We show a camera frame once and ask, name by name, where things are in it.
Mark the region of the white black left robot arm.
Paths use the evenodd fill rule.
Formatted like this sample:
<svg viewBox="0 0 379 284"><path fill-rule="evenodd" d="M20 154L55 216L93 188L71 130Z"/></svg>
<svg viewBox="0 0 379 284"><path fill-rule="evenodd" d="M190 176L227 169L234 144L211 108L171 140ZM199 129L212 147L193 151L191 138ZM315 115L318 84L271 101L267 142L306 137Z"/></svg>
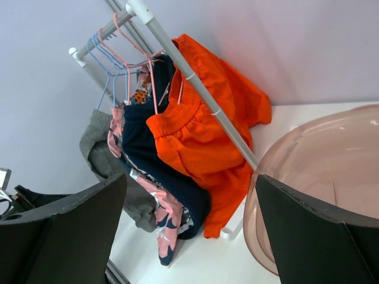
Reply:
<svg viewBox="0 0 379 284"><path fill-rule="evenodd" d="M11 170L1 168L1 203L8 204L5 211L1 213L1 220L10 220L16 214L39 208L69 196L37 193L21 185L17 185L14 188L16 193L11 194L6 191L10 177Z"/></svg>

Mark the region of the orange blue patterned shorts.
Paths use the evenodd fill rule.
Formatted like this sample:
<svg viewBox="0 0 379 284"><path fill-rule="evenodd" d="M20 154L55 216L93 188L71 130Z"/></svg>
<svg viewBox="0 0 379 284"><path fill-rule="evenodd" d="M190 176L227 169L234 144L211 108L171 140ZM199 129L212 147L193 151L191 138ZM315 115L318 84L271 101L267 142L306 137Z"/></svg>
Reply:
<svg viewBox="0 0 379 284"><path fill-rule="evenodd" d="M142 66L137 74L137 88L130 99L131 103L134 105L145 104L151 99L152 93L152 81L149 67L146 65Z"/></svg>

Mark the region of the light blue hanger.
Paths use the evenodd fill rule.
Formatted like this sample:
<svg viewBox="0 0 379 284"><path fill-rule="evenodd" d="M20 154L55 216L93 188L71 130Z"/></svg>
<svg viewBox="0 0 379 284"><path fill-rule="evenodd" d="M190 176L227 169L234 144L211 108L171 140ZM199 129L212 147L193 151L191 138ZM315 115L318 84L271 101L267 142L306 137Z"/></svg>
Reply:
<svg viewBox="0 0 379 284"><path fill-rule="evenodd" d="M108 59L110 59L110 57L105 53L105 51L103 51L101 48L98 47L99 44L95 41L95 36L94 35L87 41L86 49L87 49L88 53L95 59L95 61L97 62L97 64L100 66L100 68L105 72L105 74L107 76L107 80L106 80L105 85L103 87L102 95L101 95L100 101L98 103L97 109L100 108L100 106L102 104L102 101L103 101L103 99L104 99L105 96L112 101L113 108L116 108L117 105L118 105L118 101L116 99L115 86L116 86L116 80L118 79L118 77L120 75L119 70L116 69L116 73L115 74L111 73L101 63L101 61L92 53L92 51L90 51L90 48L89 48L89 44L90 43L92 43L95 48L99 49Z"/></svg>
<svg viewBox="0 0 379 284"><path fill-rule="evenodd" d="M97 49L101 54L103 54L103 56L110 62L110 64L112 65L112 69L110 68L107 68L111 73L115 74L116 73L116 69L119 70L119 77L122 77L124 76L125 78L125 91L128 92L128 87L129 87L129 77L130 77L130 71L128 70L128 68L121 62L119 61L118 58L115 57L115 55L112 55L105 47L104 45L100 42L99 38L98 38L98 34L95 33L93 36L95 36L95 41L99 44L98 47L101 48L103 51L105 51L105 53L110 57L110 59L108 59L99 49Z"/></svg>

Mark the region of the grey shorts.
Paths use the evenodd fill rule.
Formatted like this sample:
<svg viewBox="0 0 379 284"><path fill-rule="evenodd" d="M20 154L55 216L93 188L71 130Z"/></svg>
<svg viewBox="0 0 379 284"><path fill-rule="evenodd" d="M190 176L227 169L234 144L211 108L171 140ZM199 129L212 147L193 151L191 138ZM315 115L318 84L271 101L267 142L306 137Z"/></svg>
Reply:
<svg viewBox="0 0 379 284"><path fill-rule="evenodd" d="M151 233L156 228L156 201L110 152L107 144L110 122L111 115L93 110L79 142L80 151L98 180L103 181L119 173L126 175L127 191L123 209L134 220L136 227Z"/></svg>

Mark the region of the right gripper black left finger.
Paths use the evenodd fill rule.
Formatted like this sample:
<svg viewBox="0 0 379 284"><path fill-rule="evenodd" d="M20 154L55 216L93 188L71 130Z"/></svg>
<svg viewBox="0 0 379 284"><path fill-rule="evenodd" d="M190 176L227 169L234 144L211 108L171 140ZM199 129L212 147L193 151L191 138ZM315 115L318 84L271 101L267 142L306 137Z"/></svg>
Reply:
<svg viewBox="0 0 379 284"><path fill-rule="evenodd" d="M127 190L118 174L1 220L1 283L120 283L108 267Z"/></svg>

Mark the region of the navy blue shorts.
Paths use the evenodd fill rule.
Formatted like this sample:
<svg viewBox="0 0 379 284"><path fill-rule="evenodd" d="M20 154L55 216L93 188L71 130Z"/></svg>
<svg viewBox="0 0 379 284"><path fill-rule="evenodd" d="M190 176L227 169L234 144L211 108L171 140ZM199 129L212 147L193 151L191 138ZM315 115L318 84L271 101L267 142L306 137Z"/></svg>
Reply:
<svg viewBox="0 0 379 284"><path fill-rule="evenodd" d="M154 136L146 123L153 115L151 107L124 107L122 150L139 169L153 176L184 206L185 212L189 213L190 224L178 237L189 240L197 235L210 212L210 196L190 177L179 173L158 157Z"/></svg>

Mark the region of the pink whale print shorts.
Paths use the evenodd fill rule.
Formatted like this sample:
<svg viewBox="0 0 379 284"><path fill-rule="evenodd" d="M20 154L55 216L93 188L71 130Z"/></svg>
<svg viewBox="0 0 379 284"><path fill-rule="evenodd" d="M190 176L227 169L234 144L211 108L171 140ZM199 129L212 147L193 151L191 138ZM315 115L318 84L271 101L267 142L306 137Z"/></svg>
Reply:
<svg viewBox="0 0 379 284"><path fill-rule="evenodd" d="M121 148L124 130L124 104L111 108L112 119L107 143L111 154L118 158L133 181L151 195L156 202L155 218L158 233L158 256L161 265L170 266L180 233L183 205L153 176L139 169Z"/></svg>

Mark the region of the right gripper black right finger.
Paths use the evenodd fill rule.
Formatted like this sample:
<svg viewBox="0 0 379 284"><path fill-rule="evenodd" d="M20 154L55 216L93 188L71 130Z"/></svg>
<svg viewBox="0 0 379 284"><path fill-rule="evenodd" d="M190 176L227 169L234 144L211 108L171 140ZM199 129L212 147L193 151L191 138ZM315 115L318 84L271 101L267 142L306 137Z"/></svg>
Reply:
<svg viewBox="0 0 379 284"><path fill-rule="evenodd" d="M378 283L378 219L268 175L255 189L281 283Z"/></svg>

